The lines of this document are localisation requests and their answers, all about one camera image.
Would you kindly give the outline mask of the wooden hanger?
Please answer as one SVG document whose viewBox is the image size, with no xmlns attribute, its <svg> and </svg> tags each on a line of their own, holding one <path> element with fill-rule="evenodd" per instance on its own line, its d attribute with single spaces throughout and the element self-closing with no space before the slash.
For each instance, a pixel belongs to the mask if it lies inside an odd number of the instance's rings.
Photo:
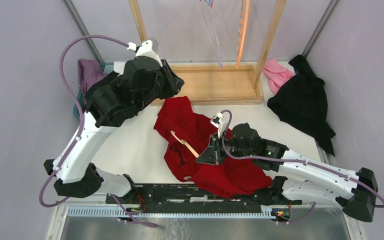
<svg viewBox="0 0 384 240">
<path fill-rule="evenodd" d="M 193 154 L 196 159 L 200 156 L 198 152 L 186 140 L 177 137 L 176 133 L 173 130 L 171 130 L 170 133 L 179 143 L 186 146 L 186 148 Z"/>
</svg>

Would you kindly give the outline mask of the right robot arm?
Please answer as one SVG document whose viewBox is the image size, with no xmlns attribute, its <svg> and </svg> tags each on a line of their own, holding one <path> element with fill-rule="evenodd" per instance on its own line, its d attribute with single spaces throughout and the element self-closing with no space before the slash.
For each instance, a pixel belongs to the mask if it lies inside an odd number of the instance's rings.
<svg viewBox="0 0 384 240">
<path fill-rule="evenodd" d="M 248 123 L 236 125 L 231 135 L 210 135 L 198 164 L 220 165 L 226 160 L 251 160 L 258 168 L 278 175 L 267 190 L 255 191 L 261 205 L 316 203 L 341 209 L 361 222 L 374 218 L 379 187 L 372 170 L 335 168 L 306 157 L 273 140 L 264 139 Z"/>
</svg>

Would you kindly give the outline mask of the red skirt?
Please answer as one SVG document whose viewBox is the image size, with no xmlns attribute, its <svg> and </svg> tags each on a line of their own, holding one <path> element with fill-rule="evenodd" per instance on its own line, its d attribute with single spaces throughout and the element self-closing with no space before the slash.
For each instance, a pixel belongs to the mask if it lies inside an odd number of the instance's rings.
<svg viewBox="0 0 384 240">
<path fill-rule="evenodd" d="M 168 142 L 163 158 L 181 182 L 193 182 L 222 198 L 252 195 L 272 185 L 272 179 L 252 159 L 233 159 L 221 146 L 213 145 L 217 127 L 209 117 L 195 113 L 186 96 L 164 101 L 154 129 Z"/>
</svg>

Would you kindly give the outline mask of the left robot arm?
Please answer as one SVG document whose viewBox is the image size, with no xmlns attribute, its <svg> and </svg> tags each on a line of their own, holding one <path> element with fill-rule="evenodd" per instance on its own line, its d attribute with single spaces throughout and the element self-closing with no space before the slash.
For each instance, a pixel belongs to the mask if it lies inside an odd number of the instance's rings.
<svg viewBox="0 0 384 240">
<path fill-rule="evenodd" d="M 165 59 L 138 56 L 125 63 L 123 72 L 112 71 L 85 94 L 83 125 L 71 143 L 44 167 L 56 177 L 54 189 L 60 197 L 86 198 L 95 193 L 111 194 L 129 204 L 138 195 L 127 174 L 106 172 L 93 163 L 103 143 L 126 120 L 138 115 L 154 100 L 176 96 L 184 81 Z"/>
</svg>

